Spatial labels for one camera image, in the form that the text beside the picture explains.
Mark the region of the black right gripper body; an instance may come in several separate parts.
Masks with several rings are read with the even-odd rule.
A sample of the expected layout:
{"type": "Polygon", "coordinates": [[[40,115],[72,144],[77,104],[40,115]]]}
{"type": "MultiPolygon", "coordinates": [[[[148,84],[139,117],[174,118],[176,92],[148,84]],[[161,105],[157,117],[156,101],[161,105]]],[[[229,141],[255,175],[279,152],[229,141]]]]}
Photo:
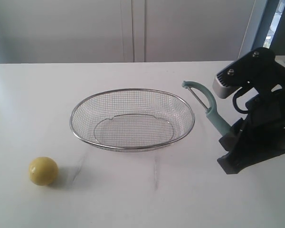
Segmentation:
{"type": "Polygon", "coordinates": [[[258,95],[246,102],[247,117],[238,132],[237,153],[276,157],[285,153],[285,67],[274,63],[251,85],[258,95]]]}

